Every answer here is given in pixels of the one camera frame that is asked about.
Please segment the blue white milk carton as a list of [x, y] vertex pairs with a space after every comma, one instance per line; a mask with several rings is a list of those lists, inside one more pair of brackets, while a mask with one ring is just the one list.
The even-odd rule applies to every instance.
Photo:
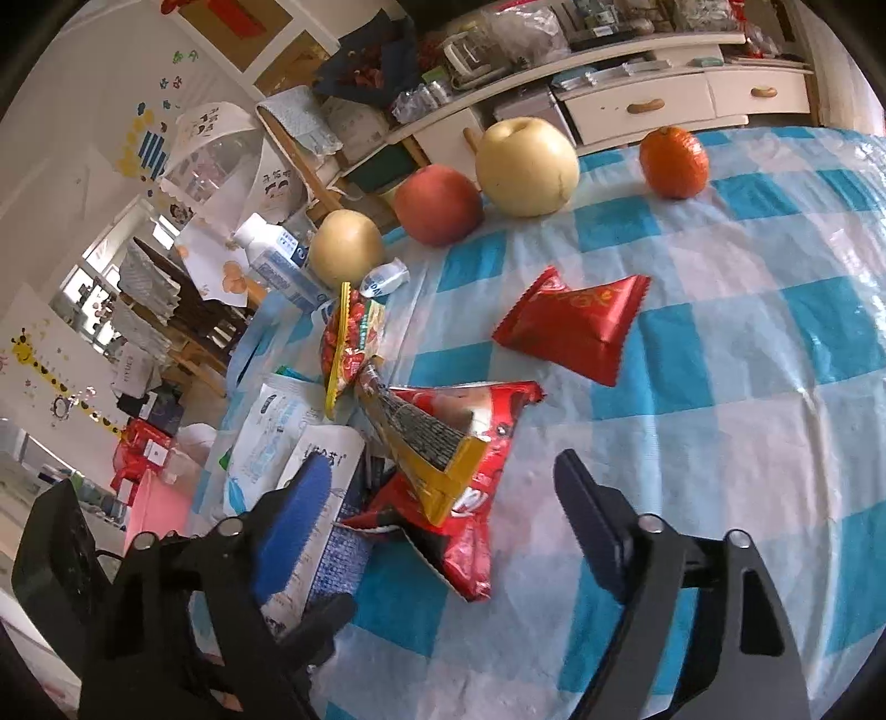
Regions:
[[312, 525], [284, 589], [264, 603], [263, 614], [275, 636], [293, 630], [306, 610], [335, 593], [354, 593], [368, 561], [369, 544], [344, 521], [359, 512], [365, 495], [367, 443], [356, 429], [338, 424], [310, 426], [297, 441], [276, 487], [295, 480], [316, 451], [331, 466], [331, 493]]

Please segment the red coffee snack bag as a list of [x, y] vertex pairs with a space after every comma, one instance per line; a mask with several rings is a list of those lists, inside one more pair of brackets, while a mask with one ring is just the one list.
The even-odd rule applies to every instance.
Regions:
[[440, 527], [426, 520], [402, 472], [395, 472], [378, 489], [365, 512], [349, 517], [344, 525], [365, 536], [398, 529], [455, 593], [467, 601], [487, 600], [491, 597], [488, 517], [519, 416], [527, 405], [545, 398], [544, 390], [534, 381], [512, 381], [397, 387], [394, 393], [454, 428], [481, 438], [487, 450], [470, 485]]

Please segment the gold brown wrapper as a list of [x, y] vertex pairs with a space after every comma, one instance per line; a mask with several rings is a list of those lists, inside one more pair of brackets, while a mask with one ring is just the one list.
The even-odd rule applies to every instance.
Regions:
[[481, 465], [487, 441], [396, 396], [383, 381], [377, 358], [360, 369], [354, 388], [375, 433], [409, 479], [425, 519], [440, 527]]

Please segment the white blue wipes pack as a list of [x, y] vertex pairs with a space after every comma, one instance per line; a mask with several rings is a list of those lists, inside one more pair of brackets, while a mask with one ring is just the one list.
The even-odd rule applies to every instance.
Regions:
[[306, 428], [323, 423], [321, 384], [274, 373], [261, 384], [226, 466], [222, 507], [226, 516], [253, 510], [273, 491]]

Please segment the colourful candy bag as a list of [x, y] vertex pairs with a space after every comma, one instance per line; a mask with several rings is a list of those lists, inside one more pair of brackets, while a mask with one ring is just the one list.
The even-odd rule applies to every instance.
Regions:
[[352, 387], [360, 369], [377, 356], [384, 330], [384, 306], [353, 290], [350, 282], [339, 286], [339, 297], [321, 336], [320, 364], [326, 384], [324, 413], [333, 420], [342, 394]]

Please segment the small red snack packet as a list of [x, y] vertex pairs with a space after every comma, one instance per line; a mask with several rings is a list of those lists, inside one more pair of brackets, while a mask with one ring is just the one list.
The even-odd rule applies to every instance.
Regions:
[[494, 328], [493, 341], [614, 387], [649, 285], [649, 276], [632, 275], [574, 290], [548, 265]]

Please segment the pink trash bin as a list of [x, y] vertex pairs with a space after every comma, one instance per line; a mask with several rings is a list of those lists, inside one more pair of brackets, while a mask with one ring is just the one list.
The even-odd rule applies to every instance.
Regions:
[[123, 548], [128, 549], [140, 532], [153, 532], [159, 538], [171, 531], [183, 534], [198, 480], [200, 470], [180, 474], [147, 471], [138, 483], [123, 480], [120, 489], [128, 489], [131, 500]]

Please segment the blue white checkered tablecloth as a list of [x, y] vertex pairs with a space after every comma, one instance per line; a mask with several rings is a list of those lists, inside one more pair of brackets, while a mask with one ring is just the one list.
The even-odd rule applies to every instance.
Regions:
[[[389, 303], [386, 372], [434, 387], [531, 379], [491, 510], [490, 598], [455, 594], [401, 536], [359, 542], [357, 614], [321, 667], [324, 718], [563, 718], [619, 619], [555, 498], [574, 450], [677, 531], [748, 531], [821, 717], [884, 632], [884, 142], [824, 127], [707, 132], [709, 186], [669, 203], [633, 150], [584, 159], [563, 212], [490, 213], [424, 248]], [[539, 273], [649, 277], [614, 387], [496, 345]]]

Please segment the white plastic milk bottle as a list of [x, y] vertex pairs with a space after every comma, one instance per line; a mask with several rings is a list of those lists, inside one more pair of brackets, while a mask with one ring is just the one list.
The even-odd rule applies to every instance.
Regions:
[[331, 300], [332, 291], [308, 267], [308, 246], [282, 225], [253, 213], [233, 240], [245, 250], [249, 267], [302, 311], [314, 312]]

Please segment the small brown pear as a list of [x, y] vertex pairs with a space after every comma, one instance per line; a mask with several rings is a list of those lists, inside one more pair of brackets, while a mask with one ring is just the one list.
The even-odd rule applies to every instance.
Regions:
[[354, 210], [333, 210], [310, 243], [310, 269], [332, 290], [338, 290], [342, 282], [360, 284], [384, 263], [382, 234], [368, 216]]

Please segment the wooden dining chair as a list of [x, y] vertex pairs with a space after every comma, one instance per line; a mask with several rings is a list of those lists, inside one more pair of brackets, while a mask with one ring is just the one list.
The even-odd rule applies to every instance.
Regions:
[[342, 210], [338, 193], [331, 191], [333, 176], [323, 180], [318, 170], [344, 146], [323, 116], [314, 91], [308, 85], [281, 91], [260, 100], [255, 112], [276, 148], [302, 178], [308, 199], [317, 201], [324, 213]]

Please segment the mesh food cover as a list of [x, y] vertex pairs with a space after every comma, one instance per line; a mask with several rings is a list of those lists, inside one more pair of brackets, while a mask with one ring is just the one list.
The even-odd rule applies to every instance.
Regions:
[[281, 224], [308, 199], [257, 117], [230, 102], [200, 105], [177, 119], [159, 186], [226, 235], [254, 213]]

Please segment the red apple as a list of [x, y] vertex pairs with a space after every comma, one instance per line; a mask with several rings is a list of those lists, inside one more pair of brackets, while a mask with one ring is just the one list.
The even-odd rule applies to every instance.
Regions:
[[396, 189], [394, 212], [405, 233], [430, 248], [458, 243], [483, 222], [475, 183], [437, 163], [413, 172]]

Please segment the orange tangerine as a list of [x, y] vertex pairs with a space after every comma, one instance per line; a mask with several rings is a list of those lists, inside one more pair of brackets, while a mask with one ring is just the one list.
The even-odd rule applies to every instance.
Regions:
[[677, 126], [658, 127], [640, 142], [640, 165], [658, 197], [694, 198], [709, 182], [709, 157], [700, 140]]

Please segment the large yellow pear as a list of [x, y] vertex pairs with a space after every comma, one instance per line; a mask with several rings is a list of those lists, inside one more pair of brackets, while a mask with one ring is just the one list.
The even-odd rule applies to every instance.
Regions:
[[514, 218], [561, 210], [580, 182], [580, 162], [568, 138], [548, 121], [497, 121], [477, 144], [476, 177], [494, 207]]

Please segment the white tv cabinet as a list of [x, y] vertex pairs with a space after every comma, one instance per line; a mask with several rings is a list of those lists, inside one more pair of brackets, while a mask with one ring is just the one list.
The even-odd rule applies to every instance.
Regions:
[[745, 34], [670, 33], [573, 53], [461, 93], [428, 116], [395, 127], [363, 162], [401, 146], [416, 165], [446, 162], [473, 174], [473, 141], [493, 121], [494, 105], [523, 90], [548, 89], [555, 75], [572, 89], [551, 91], [581, 156], [640, 141], [655, 127], [686, 131], [745, 126], [754, 116], [816, 116], [814, 70], [793, 60], [728, 54]]

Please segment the white electric kettle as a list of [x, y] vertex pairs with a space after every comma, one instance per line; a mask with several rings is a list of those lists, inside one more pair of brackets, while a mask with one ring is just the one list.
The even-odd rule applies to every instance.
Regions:
[[479, 80], [500, 66], [488, 39], [476, 25], [447, 36], [441, 49], [458, 85]]

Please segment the clear plastic bag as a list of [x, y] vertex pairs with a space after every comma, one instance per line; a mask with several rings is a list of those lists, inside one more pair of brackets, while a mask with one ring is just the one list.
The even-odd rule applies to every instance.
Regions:
[[548, 4], [509, 4], [488, 9], [483, 19], [504, 55], [521, 68], [536, 68], [571, 54], [559, 18]]

